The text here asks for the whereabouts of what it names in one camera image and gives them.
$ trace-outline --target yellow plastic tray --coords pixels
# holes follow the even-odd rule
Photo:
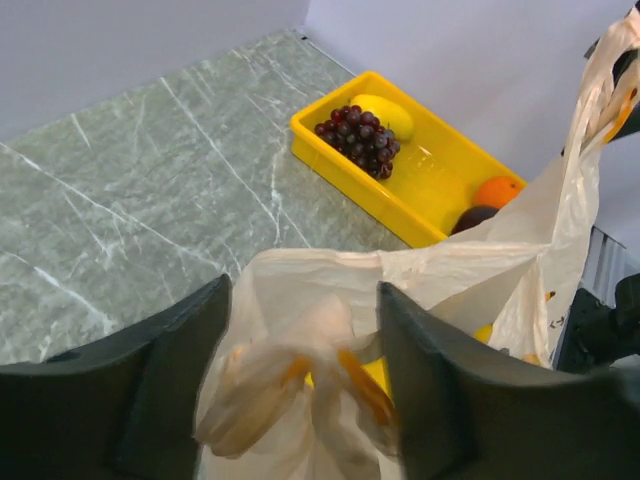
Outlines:
[[[379,95],[404,107],[415,133],[394,159],[393,175],[377,181],[323,142],[316,124],[331,110],[361,93]],[[510,175],[525,182],[391,82],[365,72],[291,118],[293,154],[333,184],[409,246],[418,248],[445,239],[471,206],[482,182]]]

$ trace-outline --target green marble surface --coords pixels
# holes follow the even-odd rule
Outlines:
[[[265,249],[404,247],[290,153],[291,115],[350,76],[282,32],[0,144],[0,364],[112,333]]]

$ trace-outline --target grapes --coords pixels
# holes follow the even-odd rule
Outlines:
[[[313,131],[376,180],[391,176],[400,144],[393,130],[382,126],[372,112],[345,105],[332,110],[331,118]]]
[[[349,115],[347,115],[346,120],[349,125],[356,126],[360,123],[360,114],[352,110],[349,112]]]
[[[387,137],[381,133],[376,133],[373,137],[373,144],[376,148],[384,148],[387,146]]]
[[[364,112],[362,115],[360,115],[360,122],[363,125],[373,125],[373,121],[375,120],[375,115],[371,112]]]
[[[346,137],[351,133],[351,127],[347,122],[340,122],[340,125],[338,125],[338,128],[336,129],[336,131],[338,132],[338,135],[342,135],[343,137]]]
[[[335,123],[340,123],[342,121],[342,112],[339,108],[331,111],[331,120],[333,120]]]
[[[366,170],[367,169],[367,159],[365,157],[357,157],[353,163],[355,163],[358,167],[360,167],[362,170]]]
[[[354,157],[361,157],[364,153],[364,145],[361,143],[355,143],[353,147],[351,147],[351,155]]]
[[[378,150],[377,158],[380,163],[387,163],[389,160],[391,160],[391,150],[389,150],[388,148],[381,148],[380,150]]]
[[[336,143],[336,134],[333,132],[327,132],[322,135],[322,139],[327,142],[329,145],[334,146]]]

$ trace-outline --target white wall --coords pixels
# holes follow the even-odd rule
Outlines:
[[[308,0],[0,0],[0,141],[302,23]]]
[[[561,150],[587,48],[632,0],[312,0],[305,33],[533,179]],[[607,147],[598,224],[640,256],[640,134]]]

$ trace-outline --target plastic bag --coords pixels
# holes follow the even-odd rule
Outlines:
[[[600,151],[638,101],[638,61],[616,88],[611,76],[638,32],[634,8],[601,37],[564,156],[494,218],[424,249],[271,250],[251,261],[200,392],[195,436],[209,478],[401,478],[393,405],[359,366],[380,354],[382,280],[469,334],[493,324],[489,345],[550,366],[598,208]]]

